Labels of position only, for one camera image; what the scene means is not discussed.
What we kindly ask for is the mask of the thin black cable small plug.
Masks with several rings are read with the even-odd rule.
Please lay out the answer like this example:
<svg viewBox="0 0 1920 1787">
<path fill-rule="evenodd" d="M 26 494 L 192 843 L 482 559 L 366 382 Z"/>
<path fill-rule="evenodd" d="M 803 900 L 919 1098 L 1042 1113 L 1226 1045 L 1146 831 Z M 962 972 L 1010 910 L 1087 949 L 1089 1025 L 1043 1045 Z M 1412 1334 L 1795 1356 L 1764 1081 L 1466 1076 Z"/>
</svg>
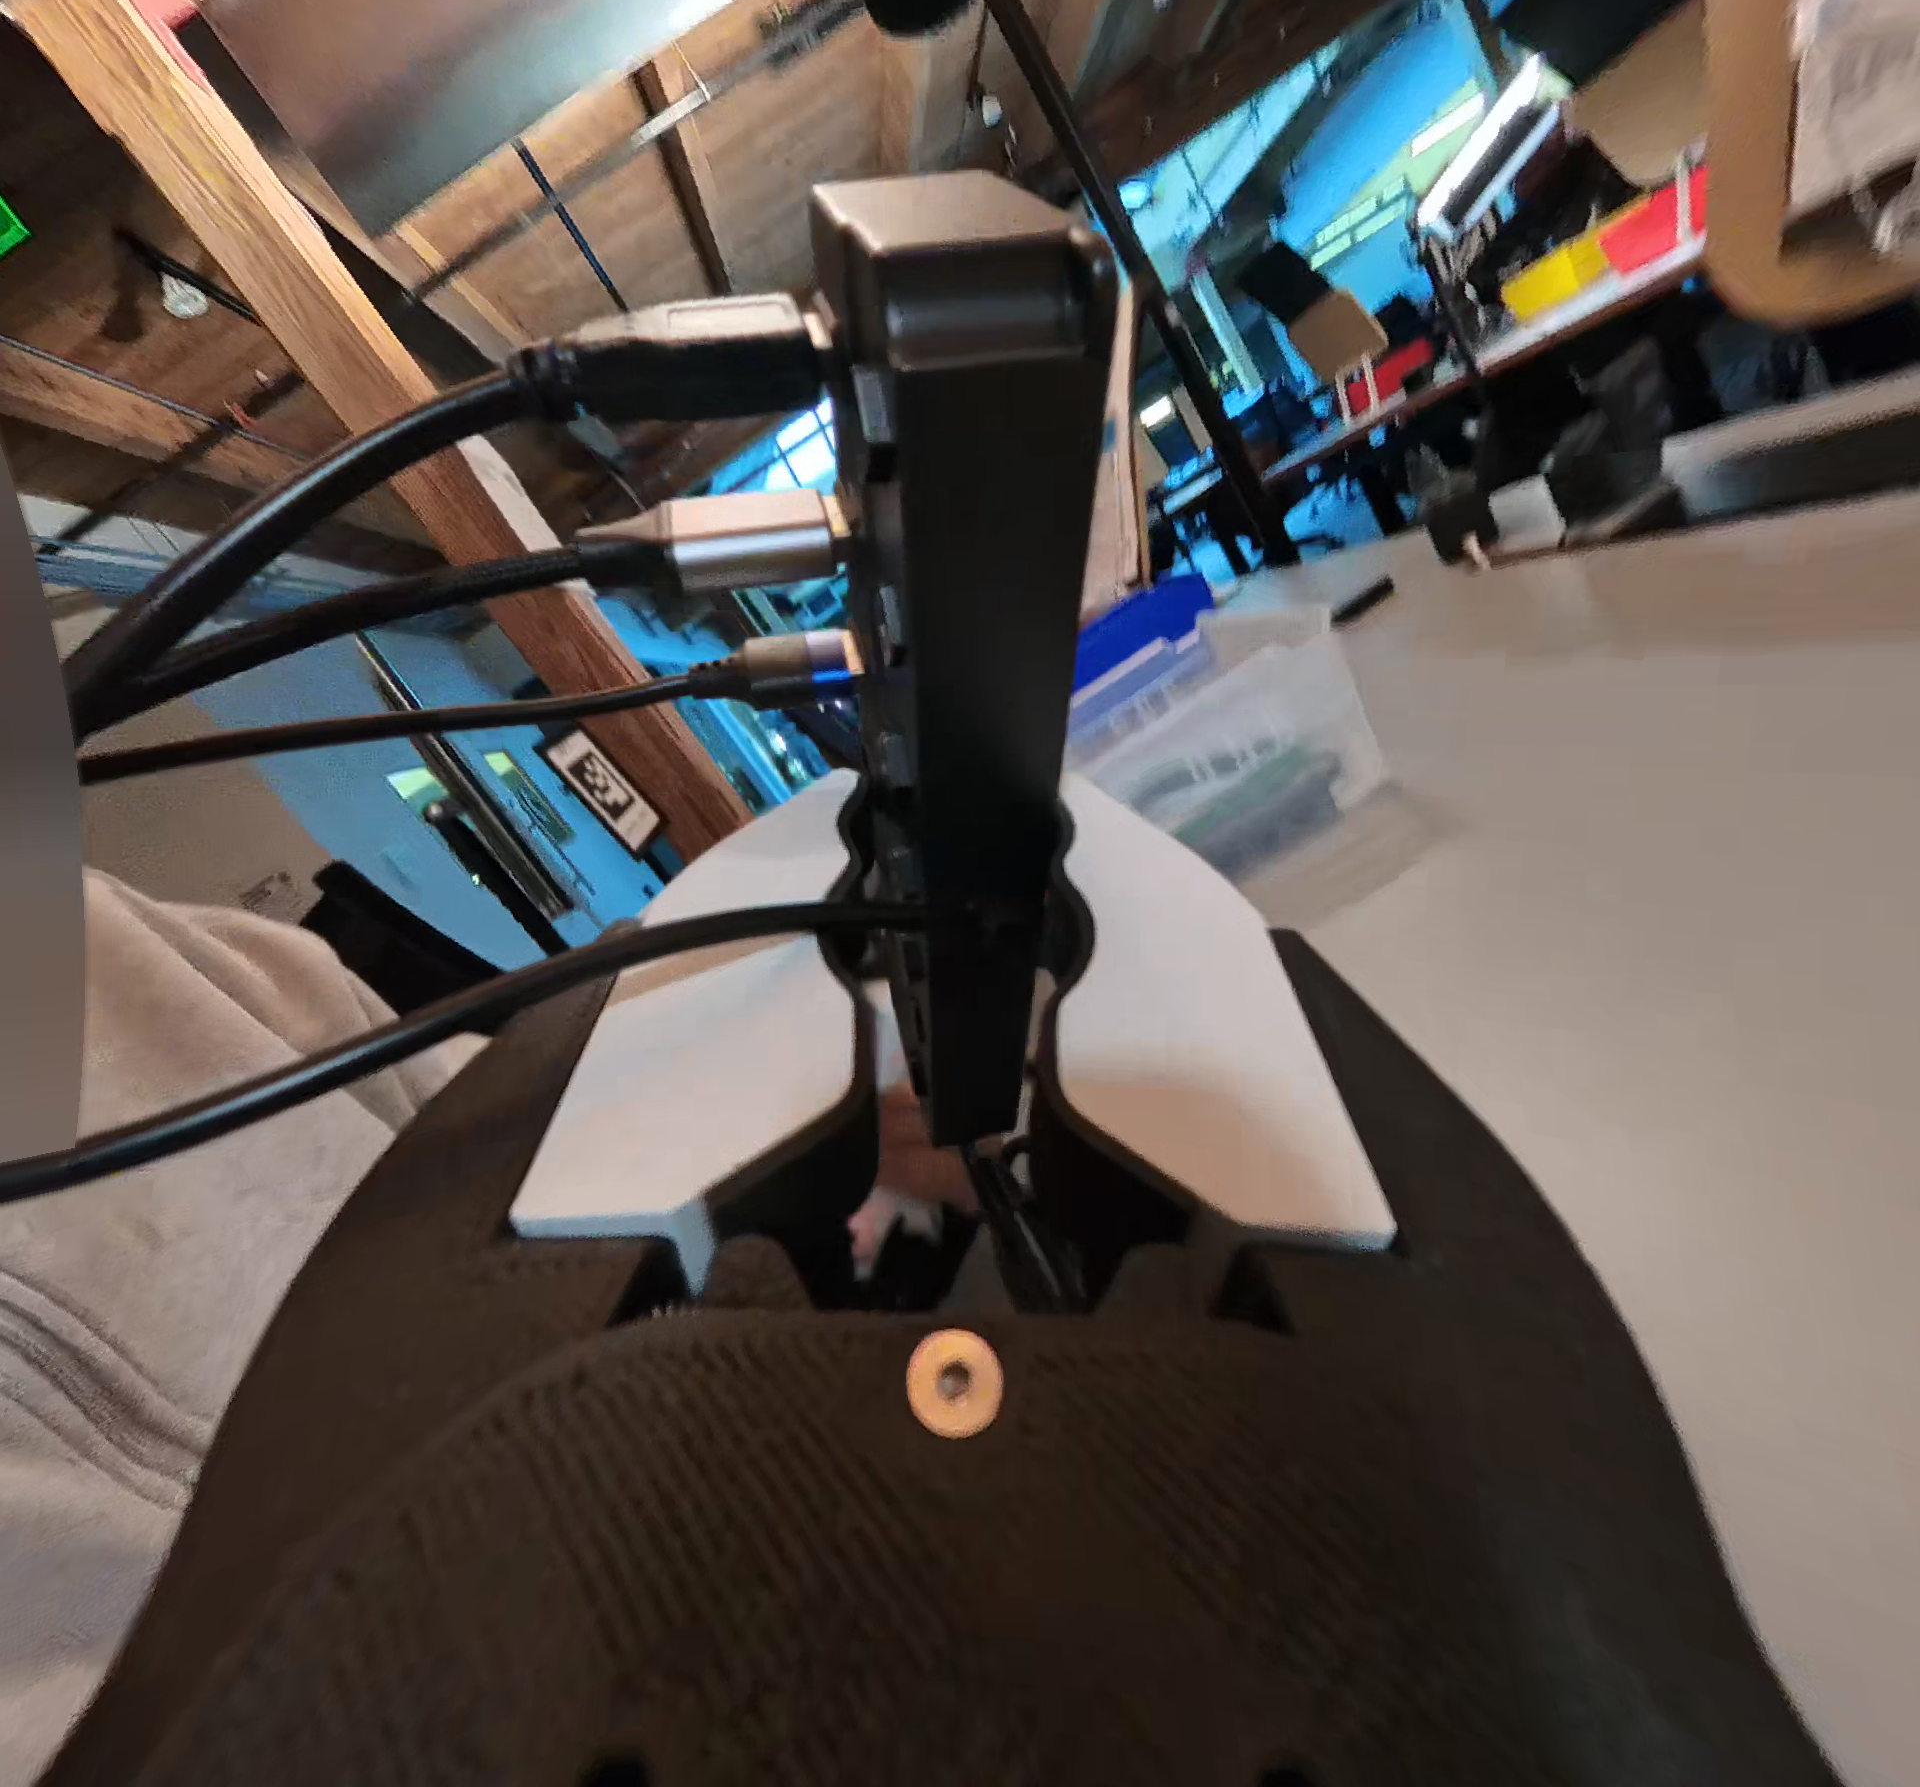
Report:
<svg viewBox="0 0 1920 1787">
<path fill-rule="evenodd" d="M 142 1121 L 84 1137 L 68 1151 L 14 1159 L 1 1168 L 1 1200 L 17 1203 L 72 1192 L 197 1151 L 414 1060 L 461 1032 L 476 1032 L 492 1020 L 501 1023 L 636 965 L 772 939 L 851 932 L 918 935 L 954 918 L 954 910 L 935 910 L 926 903 L 851 900 L 786 901 L 699 912 L 663 924 L 636 924 L 235 1086 L 178 1104 Z"/>
</svg>

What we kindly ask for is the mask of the blue storage bin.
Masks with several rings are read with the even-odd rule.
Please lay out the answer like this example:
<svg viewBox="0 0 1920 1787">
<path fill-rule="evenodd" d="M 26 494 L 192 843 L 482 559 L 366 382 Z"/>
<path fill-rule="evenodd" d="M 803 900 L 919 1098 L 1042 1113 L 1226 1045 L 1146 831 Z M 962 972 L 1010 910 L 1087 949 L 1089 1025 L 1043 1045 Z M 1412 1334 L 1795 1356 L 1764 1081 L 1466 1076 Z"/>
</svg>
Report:
<svg viewBox="0 0 1920 1787">
<path fill-rule="evenodd" d="M 1213 609 L 1206 573 L 1164 573 L 1089 622 L 1073 649 L 1072 694 L 1081 696 L 1135 657 L 1185 641 Z"/>
</svg>

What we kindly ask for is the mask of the black usb hub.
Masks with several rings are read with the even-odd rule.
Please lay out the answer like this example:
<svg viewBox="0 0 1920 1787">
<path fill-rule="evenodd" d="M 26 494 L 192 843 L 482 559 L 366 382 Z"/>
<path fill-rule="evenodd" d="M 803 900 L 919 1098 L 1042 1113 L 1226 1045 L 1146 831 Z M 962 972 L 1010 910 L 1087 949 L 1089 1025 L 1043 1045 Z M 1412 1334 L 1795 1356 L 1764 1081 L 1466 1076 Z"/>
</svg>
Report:
<svg viewBox="0 0 1920 1787">
<path fill-rule="evenodd" d="M 916 922 L 881 941 L 943 1148 L 1018 1115 L 1121 280 L 985 173 L 810 194 L 847 625 L 855 848 Z"/>
</svg>

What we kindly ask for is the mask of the small yellow storage bin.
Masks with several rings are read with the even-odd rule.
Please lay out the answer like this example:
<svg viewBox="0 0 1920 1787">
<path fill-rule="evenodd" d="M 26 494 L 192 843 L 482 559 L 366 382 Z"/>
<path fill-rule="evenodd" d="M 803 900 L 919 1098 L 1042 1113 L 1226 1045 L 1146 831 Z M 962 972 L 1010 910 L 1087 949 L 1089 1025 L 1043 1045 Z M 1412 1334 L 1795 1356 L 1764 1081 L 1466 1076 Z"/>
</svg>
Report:
<svg viewBox="0 0 1920 1787">
<path fill-rule="evenodd" d="M 1518 323 L 1531 323 L 1600 283 L 1611 265 L 1594 235 L 1570 239 L 1499 281 L 1499 304 Z"/>
</svg>

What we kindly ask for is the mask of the printed instruction sheet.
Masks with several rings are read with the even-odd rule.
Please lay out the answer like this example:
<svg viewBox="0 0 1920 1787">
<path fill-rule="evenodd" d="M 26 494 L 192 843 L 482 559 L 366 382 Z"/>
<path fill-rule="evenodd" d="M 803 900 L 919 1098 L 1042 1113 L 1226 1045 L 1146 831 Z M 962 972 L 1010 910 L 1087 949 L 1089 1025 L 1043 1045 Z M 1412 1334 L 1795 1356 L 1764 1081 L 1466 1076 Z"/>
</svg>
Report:
<svg viewBox="0 0 1920 1787">
<path fill-rule="evenodd" d="M 1918 0 L 1793 0 L 1789 220 L 1916 175 Z"/>
</svg>

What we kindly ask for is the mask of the clear plastic bin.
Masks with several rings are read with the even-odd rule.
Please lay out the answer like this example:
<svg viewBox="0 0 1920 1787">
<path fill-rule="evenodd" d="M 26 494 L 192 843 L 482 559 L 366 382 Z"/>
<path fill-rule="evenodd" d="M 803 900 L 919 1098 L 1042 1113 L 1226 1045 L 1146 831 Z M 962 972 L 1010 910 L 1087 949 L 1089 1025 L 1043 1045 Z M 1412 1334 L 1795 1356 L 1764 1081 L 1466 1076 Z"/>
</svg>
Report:
<svg viewBox="0 0 1920 1787">
<path fill-rule="evenodd" d="M 1072 696 L 1066 763 L 1231 878 L 1386 789 L 1320 605 L 1209 609 L 1183 635 L 1141 643 Z"/>
</svg>

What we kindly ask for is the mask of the red storage bin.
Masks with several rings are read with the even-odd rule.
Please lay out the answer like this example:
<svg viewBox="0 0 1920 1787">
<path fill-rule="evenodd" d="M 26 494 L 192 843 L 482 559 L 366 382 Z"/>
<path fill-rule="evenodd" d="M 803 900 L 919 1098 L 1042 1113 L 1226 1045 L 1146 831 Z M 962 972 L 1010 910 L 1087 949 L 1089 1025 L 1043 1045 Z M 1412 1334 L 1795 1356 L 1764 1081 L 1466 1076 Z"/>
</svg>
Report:
<svg viewBox="0 0 1920 1787">
<path fill-rule="evenodd" d="M 1666 181 L 1596 229 L 1600 255 L 1622 277 L 1660 263 L 1705 239 L 1705 205 L 1705 169 L 1691 170 L 1686 184 Z"/>
</svg>

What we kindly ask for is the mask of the grey desk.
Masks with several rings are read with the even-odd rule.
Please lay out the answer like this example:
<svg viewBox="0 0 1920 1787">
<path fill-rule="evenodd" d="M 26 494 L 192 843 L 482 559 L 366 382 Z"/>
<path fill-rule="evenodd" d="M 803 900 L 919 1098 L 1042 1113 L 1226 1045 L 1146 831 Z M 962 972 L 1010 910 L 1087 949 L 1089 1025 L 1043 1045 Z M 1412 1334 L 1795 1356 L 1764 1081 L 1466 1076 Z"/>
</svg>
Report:
<svg viewBox="0 0 1920 1787">
<path fill-rule="evenodd" d="M 1916 1782 L 1916 417 L 1412 579 L 1428 837 L 1273 935 L 1386 1193 L 1128 1456 L 1310 1782 Z"/>
</svg>

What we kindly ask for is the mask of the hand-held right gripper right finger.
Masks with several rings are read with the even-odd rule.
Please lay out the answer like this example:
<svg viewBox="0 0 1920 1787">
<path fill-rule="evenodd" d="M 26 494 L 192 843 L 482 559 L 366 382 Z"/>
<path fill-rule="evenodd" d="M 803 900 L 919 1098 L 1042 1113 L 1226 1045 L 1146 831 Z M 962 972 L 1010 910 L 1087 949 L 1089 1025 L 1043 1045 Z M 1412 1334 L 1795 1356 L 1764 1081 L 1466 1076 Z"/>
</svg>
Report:
<svg viewBox="0 0 1920 1787">
<path fill-rule="evenodd" d="M 1382 1251 L 1395 1221 L 1261 912 L 1081 772 L 1059 783 L 1043 1088 L 1167 1197 Z"/>
</svg>

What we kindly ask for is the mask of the person's grey sweatshirt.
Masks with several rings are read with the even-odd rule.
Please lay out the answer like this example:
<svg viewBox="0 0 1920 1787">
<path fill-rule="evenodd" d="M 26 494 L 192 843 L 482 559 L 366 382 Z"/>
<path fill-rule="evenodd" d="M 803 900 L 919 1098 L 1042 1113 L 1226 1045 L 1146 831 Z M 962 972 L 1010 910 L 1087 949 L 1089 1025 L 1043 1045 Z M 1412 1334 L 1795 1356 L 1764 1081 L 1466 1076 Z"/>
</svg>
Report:
<svg viewBox="0 0 1920 1787">
<path fill-rule="evenodd" d="M 82 878 L 82 1137 L 393 1018 L 306 931 Z M 486 1043 L 458 1033 L 197 1151 L 4 1207 L 4 1782 L 47 1769 L 107 1676 L 321 1230 Z"/>
</svg>

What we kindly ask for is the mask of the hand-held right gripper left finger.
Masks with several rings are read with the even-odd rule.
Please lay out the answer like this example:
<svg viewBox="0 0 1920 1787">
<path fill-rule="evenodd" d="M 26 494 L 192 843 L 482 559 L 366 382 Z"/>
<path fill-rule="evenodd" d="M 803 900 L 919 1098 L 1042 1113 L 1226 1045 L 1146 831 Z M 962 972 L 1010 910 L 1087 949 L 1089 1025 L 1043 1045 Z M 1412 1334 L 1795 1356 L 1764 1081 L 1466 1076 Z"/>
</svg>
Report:
<svg viewBox="0 0 1920 1787">
<path fill-rule="evenodd" d="M 699 1287 L 724 1183 L 855 1092 L 872 1011 L 813 935 L 616 978 L 510 1203 L 523 1239 L 658 1236 Z"/>
</svg>

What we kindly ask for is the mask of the black white marker tag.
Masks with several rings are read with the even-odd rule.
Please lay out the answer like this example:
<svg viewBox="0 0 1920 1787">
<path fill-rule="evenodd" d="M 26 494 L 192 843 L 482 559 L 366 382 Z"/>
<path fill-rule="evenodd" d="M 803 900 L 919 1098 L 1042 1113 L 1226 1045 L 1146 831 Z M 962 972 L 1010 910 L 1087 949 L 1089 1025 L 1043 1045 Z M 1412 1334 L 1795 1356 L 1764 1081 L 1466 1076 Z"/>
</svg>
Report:
<svg viewBox="0 0 1920 1787">
<path fill-rule="evenodd" d="M 660 830 L 660 815 L 589 730 L 572 726 L 542 739 L 538 754 L 599 826 L 629 856 L 642 858 Z"/>
</svg>

